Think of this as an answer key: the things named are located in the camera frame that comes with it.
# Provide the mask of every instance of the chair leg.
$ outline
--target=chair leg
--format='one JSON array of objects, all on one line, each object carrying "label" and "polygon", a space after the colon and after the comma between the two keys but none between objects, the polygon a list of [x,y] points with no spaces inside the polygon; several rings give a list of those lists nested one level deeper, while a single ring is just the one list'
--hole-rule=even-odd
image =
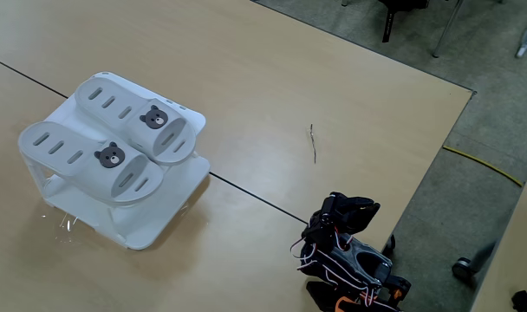
[{"label": "chair leg", "polygon": [[435,51],[433,51],[433,57],[437,58],[439,57],[440,48],[443,45],[443,42],[446,38],[446,35],[448,34],[448,31],[452,27],[452,22],[456,19],[456,16],[458,15],[458,12],[460,11],[460,8],[462,7],[462,3],[464,0],[458,0],[456,2],[456,6],[454,7],[454,10],[452,11],[451,18],[448,20],[448,23],[446,24],[445,31],[443,31],[443,35],[439,39],[439,43],[437,43],[437,48],[435,48]]},{"label": "chair leg", "polygon": [[389,10],[387,12],[387,20],[385,21],[385,30],[383,31],[383,43],[388,42],[388,39],[391,37],[391,30],[393,29],[394,13],[396,12],[393,10]]}]

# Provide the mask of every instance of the black bag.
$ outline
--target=black bag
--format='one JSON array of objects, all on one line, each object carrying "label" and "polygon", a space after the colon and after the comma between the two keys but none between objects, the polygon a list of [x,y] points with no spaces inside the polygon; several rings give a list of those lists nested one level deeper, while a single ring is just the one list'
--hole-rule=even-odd
[{"label": "black bag", "polygon": [[387,21],[385,22],[385,32],[383,42],[388,42],[393,28],[394,13],[398,11],[409,12],[413,9],[425,9],[429,5],[429,0],[379,0],[387,6]]}]

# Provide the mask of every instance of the bear face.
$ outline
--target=bear face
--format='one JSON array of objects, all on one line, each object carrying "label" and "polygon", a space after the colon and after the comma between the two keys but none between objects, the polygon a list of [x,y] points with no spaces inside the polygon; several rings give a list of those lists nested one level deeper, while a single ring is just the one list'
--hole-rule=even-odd
[{"label": "bear face", "polygon": [[101,165],[106,168],[116,167],[125,160],[125,152],[118,148],[115,142],[110,142],[109,146],[104,148],[101,152],[94,152],[94,156],[99,159]]},{"label": "bear face", "polygon": [[157,106],[152,105],[148,113],[140,116],[140,120],[152,129],[159,129],[167,123],[167,114],[159,110]]}]

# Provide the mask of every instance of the wheel caster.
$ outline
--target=wheel caster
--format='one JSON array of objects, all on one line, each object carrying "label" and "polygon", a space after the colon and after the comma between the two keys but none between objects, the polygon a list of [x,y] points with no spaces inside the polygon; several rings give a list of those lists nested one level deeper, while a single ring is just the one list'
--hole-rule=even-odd
[{"label": "wheel caster", "polygon": [[392,255],[394,247],[396,247],[396,240],[394,239],[394,235],[391,235],[391,237],[387,241],[387,244],[385,245],[385,249],[383,249],[383,256],[389,257],[390,255]]},{"label": "wheel caster", "polygon": [[470,282],[476,273],[470,268],[470,262],[471,260],[465,257],[458,259],[458,261],[452,266],[452,274],[454,277],[464,282]]}]

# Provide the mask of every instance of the tan tabletop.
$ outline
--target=tan tabletop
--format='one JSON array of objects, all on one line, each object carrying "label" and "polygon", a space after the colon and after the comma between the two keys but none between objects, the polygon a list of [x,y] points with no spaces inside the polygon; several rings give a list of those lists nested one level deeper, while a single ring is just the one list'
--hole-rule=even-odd
[{"label": "tan tabletop", "polygon": [[527,184],[479,289],[473,311],[515,312],[511,298],[527,291]]},{"label": "tan tabletop", "polygon": [[112,71],[197,110],[212,171],[299,218],[331,191],[382,203],[359,235],[377,249],[471,96],[249,0],[3,0],[0,61],[66,95]]},{"label": "tan tabletop", "polygon": [[303,224],[215,178],[147,250],[68,231],[16,145],[61,102],[0,65],[0,311],[317,311],[289,253]]}]

